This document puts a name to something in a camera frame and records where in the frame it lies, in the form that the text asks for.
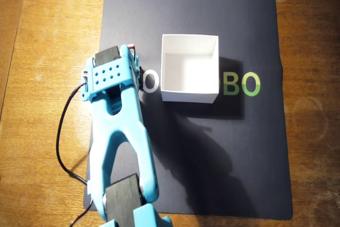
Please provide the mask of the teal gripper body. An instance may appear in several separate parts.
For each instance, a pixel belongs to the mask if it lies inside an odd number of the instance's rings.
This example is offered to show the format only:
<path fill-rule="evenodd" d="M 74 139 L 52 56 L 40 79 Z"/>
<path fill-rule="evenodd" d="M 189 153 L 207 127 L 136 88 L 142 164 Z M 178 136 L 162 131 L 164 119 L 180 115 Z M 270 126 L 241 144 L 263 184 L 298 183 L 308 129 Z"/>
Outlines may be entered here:
<path fill-rule="evenodd" d="M 141 88 L 141 67 L 139 63 L 139 57 L 135 54 L 135 52 L 129 51 L 129 54 L 131 56 L 131 66 L 132 70 L 134 72 L 135 78 L 136 78 L 136 88 L 140 89 Z"/>

